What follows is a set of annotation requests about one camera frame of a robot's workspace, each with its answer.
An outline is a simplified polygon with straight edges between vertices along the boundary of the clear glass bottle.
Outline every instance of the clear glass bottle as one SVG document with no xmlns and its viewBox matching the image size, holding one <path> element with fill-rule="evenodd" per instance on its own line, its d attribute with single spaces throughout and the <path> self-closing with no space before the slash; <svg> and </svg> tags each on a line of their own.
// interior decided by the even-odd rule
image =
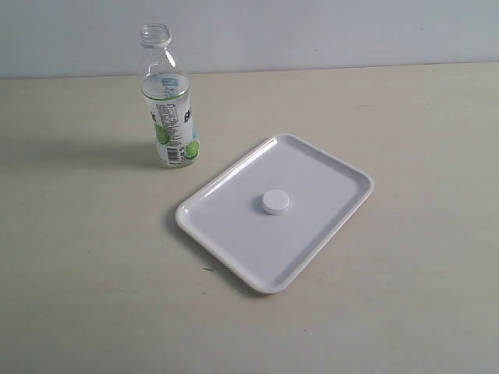
<svg viewBox="0 0 499 374">
<path fill-rule="evenodd" d="M 168 49 L 172 36 L 162 23 L 140 30 L 146 57 L 142 65 L 142 93 L 156 131 L 156 149 L 169 168 L 190 165 L 199 155 L 200 141 L 190 108 L 190 81 Z"/>
</svg>

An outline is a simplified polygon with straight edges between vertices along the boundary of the bottle label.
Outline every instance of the bottle label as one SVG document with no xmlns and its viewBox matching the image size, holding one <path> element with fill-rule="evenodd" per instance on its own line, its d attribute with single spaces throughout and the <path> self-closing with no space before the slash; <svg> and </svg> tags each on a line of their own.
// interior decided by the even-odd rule
<svg viewBox="0 0 499 374">
<path fill-rule="evenodd" d="M 197 158 L 200 142 L 190 109 L 190 92 L 166 100 L 144 96 L 156 130 L 156 148 L 165 164 L 179 167 Z"/>
</svg>

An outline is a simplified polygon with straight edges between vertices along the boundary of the wooden table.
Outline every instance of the wooden table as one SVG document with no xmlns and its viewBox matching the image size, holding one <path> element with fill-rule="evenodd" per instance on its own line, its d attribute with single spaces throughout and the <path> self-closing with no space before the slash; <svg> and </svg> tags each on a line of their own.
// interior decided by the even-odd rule
<svg viewBox="0 0 499 374">
<path fill-rule="evenodd" d="M 0 372 L 497 372 L 499 64 L 203 74 L 192 95 L 202 154 L 169 171 L 136 77 L 0 82 Z M 262 297 L 174 212 L 278 132 L 376 186 Z"/>
</svg>

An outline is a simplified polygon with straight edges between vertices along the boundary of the bottle mouth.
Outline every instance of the bottle mouth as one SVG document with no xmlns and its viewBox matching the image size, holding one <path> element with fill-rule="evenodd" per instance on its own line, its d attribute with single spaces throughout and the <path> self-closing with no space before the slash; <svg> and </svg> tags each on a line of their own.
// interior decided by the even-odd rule
<svg viewBox="0 0 499 374">
<path fill-rule="evenodd" d="M 156 48 L 169 45 L 172 36 L 163 23 L 149 23 L 140 29 L 139 39 L 143 47 Z"/>
</svg>

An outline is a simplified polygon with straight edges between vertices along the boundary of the white tray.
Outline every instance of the white tray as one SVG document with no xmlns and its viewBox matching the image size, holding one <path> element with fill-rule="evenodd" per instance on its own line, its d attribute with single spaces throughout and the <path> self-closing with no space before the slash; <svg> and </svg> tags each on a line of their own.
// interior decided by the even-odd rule
<svg viewBox="0 0 499 374">
<path fill-rule="evenodd" d="M 288 205 L 277 196 L 264 209 L 263 195 L 275 189 Z M 250 287 L 270 294 L 295 279 L 372 191 L 369 175 L 280 134 L 188 198 L 176 220 Z"/>
</svg>

